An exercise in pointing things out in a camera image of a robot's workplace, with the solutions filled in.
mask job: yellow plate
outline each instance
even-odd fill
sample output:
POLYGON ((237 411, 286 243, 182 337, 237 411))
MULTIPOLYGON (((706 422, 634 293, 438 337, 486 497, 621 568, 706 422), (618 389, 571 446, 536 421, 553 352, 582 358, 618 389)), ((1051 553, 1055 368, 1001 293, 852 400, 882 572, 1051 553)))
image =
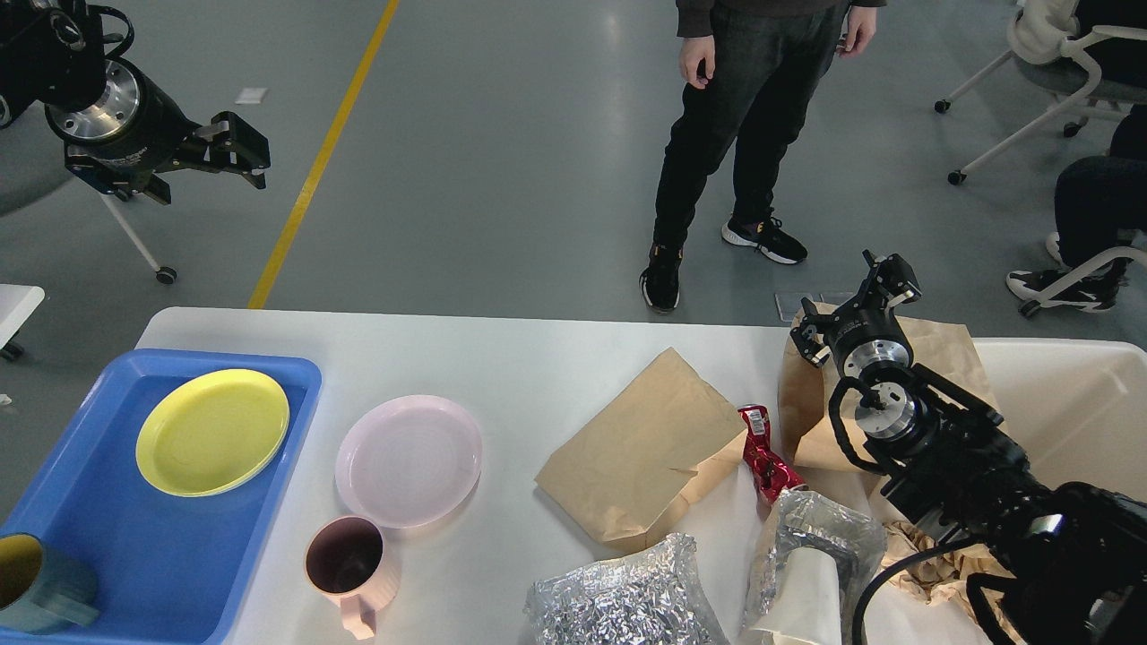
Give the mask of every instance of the yellow plate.
POLYGON ((135 464, 166 494, 218 495, 271 463, 288 421, 287 395, 271 376, 252 370, 211 372, 155 406, 135 442, 135 464))

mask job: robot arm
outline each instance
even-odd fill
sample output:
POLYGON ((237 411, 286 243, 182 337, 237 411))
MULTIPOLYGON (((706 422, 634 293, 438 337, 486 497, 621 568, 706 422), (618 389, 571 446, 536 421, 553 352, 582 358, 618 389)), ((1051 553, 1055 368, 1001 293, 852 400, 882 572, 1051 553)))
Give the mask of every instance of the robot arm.
MULTIPOLYGON (((1015 578, 968 581, 977 619, 993 643, 1011 643, 986 612, 983 589, 1031 645, 1140 643, 1147 634, 1147 505, 1071 482, 1052 491, 1029 472, 1028 457, 998 429, 1002 417, 926 366, 894 308, 920 297, 912 267, 897 255, 865 251, 869 271, 855 297, 833 313, 803 302, 791 337, 818 367, 835 358, 841 384, 829 418, 842 451, 860 468, 885 474, 894 506, 943 547, 986 544, 1015 578), (860 459, 841 421, 844 393, 860 393, 857 423, 875 461, 860 459)), ((863 597, 853 624, 859 635, 863 597)))
POLYGON ((133 39, 131 21, 110 7, 0 0, 0 127, 44 102, 68 170, 123 200, 142 193, 171 203, 171 188, 156 174, 181 169, 232 172, 266 187, 266 138, 229 111, 208 125, 189 121, 123 59, 133 39), (104 16, 126 33, 104 33, 104 16))

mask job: shoe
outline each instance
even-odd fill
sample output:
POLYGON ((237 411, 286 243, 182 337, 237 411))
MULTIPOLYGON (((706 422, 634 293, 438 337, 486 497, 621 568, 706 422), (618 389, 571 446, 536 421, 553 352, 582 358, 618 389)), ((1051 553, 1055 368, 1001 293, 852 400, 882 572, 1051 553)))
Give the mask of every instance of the shoe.
MULTIPOLYGON (((1060 278, 1067 275, 1067 271, 1051 269, 1047 271, 1013 271, 1007 274, 1007 288, 1016 297, 1025 301, 1033 301, 1047 287, 1060 278)), ((1123 282, 1121 278, 1103 275, 1099 278, 1087 277, 1067 289, 1063 289, 1052 300, 1043 303, 1041 306, 1074 306, 1086 313, 1103 313, 1115 306, 1115 294, 1119 292, 1123 282)))
POLYGON ((1063 256, 1060 255, 1060 234, 1052 231, 1047 234, 1047 239, 1044 240, 1044 248, 1047 249, 1047 255, 1052 256, 1058 264, 1063 265, 1063 256))
POLYGON ((681 266, 681 250, 654 244, 649 249, 649 266, 641 272, 641 295, 646 304, 658 313, 677 309, 681 293, 677 270, 681 266))
POLYGON ((768 259, 780 264, 796 264, 809 257, 804 244, 781 231, 781 220, 770 217, 748 227, 732 219, 720 227, 720 236, 738 247, 754 247, 768 259))

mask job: mug handle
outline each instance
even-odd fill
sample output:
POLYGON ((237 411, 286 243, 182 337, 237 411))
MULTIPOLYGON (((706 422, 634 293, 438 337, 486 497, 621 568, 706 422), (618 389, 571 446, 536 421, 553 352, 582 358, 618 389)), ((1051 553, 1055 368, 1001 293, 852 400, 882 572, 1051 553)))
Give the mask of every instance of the mug handle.
POLYGON ((353 634, 354 638, 365 640, 374 636, 374 612, 362 606, 361 598, 358 596, 343 598, 338 603, 338 611, 343 615, 343 627, 353 634))
POLYGON ((100 609, 73 600, 67 596, 54 595, 37 605, 49 614, 60 616, 68 622, 87 627, 100 616, 100 609))

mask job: concrete floor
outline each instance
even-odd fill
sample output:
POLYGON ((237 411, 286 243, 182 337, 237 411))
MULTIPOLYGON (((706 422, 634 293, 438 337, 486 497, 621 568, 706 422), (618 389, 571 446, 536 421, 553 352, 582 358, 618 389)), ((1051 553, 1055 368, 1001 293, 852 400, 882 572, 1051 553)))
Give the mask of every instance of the concrete floor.
MULTIPOLYGON (((115 6, 135 23, 127 59, 188 117, 231 109, 267 135, 268 187, 180 172, 165 177, 170 207, 125 204, 154 255, 179 271, 164 286, 95 192, 77 179, 53 187, 60 160, 21 151, 26 140, 16 146, 0 132, 6 161, 44 172, 41 192, 50 188, 0 217, 0 282, 48 294, 18 336, 28 353, 0 363, 0 393, 13 399, 0 407, 0 516, 153 314, 248 305, 385 7, 115 6), (270 92, 263 104, 234 106, 243 87, 270 92)), ((924 297, 903 316, 962 322, 976 336, 1147 347, 1140 267, 1107 316, 1052 310, 1025 320, 1004 286, 1009 270, 1050 266, 1041 240, 1054 226, 1055 177, 1102 153, 1114 124, 1093 121, 1070 140, 1050 129, 965 186, 945 181, 1046 106, 1007 67, 947 115, 931 109, 1006 48, 1014 10, 1009 0, 883 9, 869 50, 829 71, 782 168, 778 216, 810 259, 779 266, 719 240, 732 207, 726 163, 699 204, 681 305, 657 316, 638 274, 662 148, 680 111, 672 5, 403 2, 265 306, 782 325, 774 294, 853 290, 868 248, 914 266, 924 297)))

